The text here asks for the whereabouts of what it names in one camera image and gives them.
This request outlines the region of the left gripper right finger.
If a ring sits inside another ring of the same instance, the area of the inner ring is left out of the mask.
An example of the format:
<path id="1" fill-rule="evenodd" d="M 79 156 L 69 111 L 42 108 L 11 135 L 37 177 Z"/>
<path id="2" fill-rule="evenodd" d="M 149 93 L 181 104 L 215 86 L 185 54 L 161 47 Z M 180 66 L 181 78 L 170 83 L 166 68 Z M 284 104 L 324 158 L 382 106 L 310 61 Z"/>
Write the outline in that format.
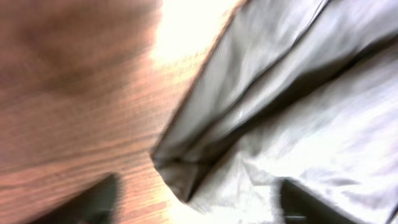
<path id="1" fill-rule="evenodd" d="M 355 224 L 355 221 L 332 208 L 292 179 L 280 184 L 280 207 L 287 224 Z"/>

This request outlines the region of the grey shorts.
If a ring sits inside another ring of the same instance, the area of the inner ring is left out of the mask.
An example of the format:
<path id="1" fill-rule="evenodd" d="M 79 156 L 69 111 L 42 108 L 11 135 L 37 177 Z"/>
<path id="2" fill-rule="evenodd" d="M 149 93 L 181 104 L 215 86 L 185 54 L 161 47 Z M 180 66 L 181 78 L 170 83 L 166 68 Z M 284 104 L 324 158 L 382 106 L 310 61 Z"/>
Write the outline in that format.
<path id="1" fill-rule="evenodd" d="M 397 2 L 246 1 L 151 154 L 220 223 L 286 223 L 292 179 L 355 223 L 397 222 Z"/>

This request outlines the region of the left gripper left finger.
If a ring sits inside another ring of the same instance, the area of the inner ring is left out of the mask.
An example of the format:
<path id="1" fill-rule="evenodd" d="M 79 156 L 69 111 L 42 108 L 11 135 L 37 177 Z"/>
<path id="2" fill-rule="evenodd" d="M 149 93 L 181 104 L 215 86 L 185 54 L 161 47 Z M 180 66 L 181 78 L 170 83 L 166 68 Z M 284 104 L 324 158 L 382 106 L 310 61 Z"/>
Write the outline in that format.
<path id="1" fill-rule="evenodd" d="M 103 180 L 56 209 L 32 220 L 31 224 L 112 224 L 118 201 L 120 179 L 117 174 Z"/>

